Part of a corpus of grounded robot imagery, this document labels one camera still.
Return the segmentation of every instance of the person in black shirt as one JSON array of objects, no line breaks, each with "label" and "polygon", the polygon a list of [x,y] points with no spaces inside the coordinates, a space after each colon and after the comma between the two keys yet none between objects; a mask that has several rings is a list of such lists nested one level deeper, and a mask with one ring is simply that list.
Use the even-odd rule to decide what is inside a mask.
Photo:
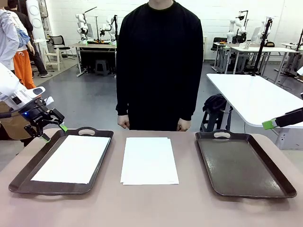
[{"label": "person in black shirt", "polygon": [[128,14],[117,44],[118,125],[187,131],[203,64],[199,18],[173,0],[150,0]]},{"label": "person in black shirt", "polygon": [[35,65],[37,66],[37,69],[40,73],[40,77],[42,77],[42,78],[51,77],[52,75],[46,71],[46,69],[43,65],[43,62],[40,58],[39,52],[37,51],[36,46],[34,44],[33,34],[32,34],[34,27],[30,23],[28,16],[18,11],[18,0],[8,0],[8,6],[10,8],[10,11],[17,14],[21,23],[26,28],[28,36],[31,38],[30,42],[31,42],[32,46],[34,47],[35,54],[33,54],[31,51],[28,51],[28,55],[29,55],[30,60],[34,61]]}]

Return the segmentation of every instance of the tray handle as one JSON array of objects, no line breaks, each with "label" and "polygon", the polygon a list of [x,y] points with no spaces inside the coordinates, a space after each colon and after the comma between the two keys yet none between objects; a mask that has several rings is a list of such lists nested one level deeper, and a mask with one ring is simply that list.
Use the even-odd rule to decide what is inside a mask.
[{"label": "tray handle", "polygon": [[[220,132],[226,133],[229,136],[222,135],[222,136],[216,137],[215,134],[220,133]],[[232,139],[235,136],[235,134],[232,133],[231,131],[224,130],[224,129],[215,130],[212,133],[213,133],[214,139]]]},{"label": "tray handle", "polygon": [[97,134],[97,132],[99,131],[99,130],[97,130],[97,129],[95,129],[95,128],[92,128],[92,127],[82,127],[82,128],[76,129],[76,133],[77,133],[78,135],[80,135],[79,132],[82,131],[82,130],[92,130],[92,131],[94,131],[94,134],[93,134],[93,135]]}]

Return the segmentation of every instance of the orange pants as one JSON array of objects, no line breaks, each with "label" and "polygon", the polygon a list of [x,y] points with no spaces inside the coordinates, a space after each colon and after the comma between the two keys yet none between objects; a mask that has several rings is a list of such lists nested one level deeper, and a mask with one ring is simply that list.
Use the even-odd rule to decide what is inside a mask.
[{"label": "orange pants", "polygon": [[32,77],[32,67],[30,66],[30,60],[27,50],[20,51],[15,54],[14,68],[16,76],[27,89],[32,89],[36,87],[34,85]]}]

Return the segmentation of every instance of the tray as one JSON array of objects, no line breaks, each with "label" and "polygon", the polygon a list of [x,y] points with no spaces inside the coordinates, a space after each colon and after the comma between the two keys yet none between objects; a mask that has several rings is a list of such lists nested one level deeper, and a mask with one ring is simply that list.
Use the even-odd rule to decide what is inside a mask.
[{"label": "tray", "polygon": [[218,194],[260,199],[297,195],[251,135],[217,130],[196,133],[196,138],[212,187]]},{"label": "tray", "polygon": [[[83,134],[79,135],[81,130],[92,130],[94,135]],[[107,148],[113,137],[112,131],[98,131],[91,127],[83,127],[76,130],[67,130],[66,132],[57,131],[50,142],[29,161],[29,163],[21,170],[21,172],[10,183],[9,190],[11,192],[27,193],[27,194],[40,194],[40,195],[70,195],[70,194],[85,194],[91,190],[97,177],[98,171],[101,167],[103,158],[107,152]],[[32,177],[38,170],[45,164],[50,156],[58,149],[68,135],[77,136],[95,136],[95,137],[109,137],[109,143],[90,179],[88,184],[78,183],[55,183],[55,182],[39,182],[31,181]]]}]

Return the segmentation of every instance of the gray stool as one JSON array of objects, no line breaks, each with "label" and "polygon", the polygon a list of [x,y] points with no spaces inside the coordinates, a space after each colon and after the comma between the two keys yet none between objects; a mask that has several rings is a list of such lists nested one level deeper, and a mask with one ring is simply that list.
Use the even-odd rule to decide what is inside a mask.
[{"label": "gray stool", "polygon": [[106,60],[96,60],[95,73],[107,76],[109,74],[108,62]]},{"label": "gray stool", "polygon": [[[214,131],[214,125],[217,124],[216,129],[221,128],[222,120],[223,120],[223,115],[224,112],[219,110],[216,112],[211,112],[209,109],[205,111],[201,127],[200,127],[200,132],[211,132]],[[226,125],[226,130],[231,129],[231,120],[232,120],[232,108],[229,111],[228,115],[228,120],[227,120],[227,125]]]}]

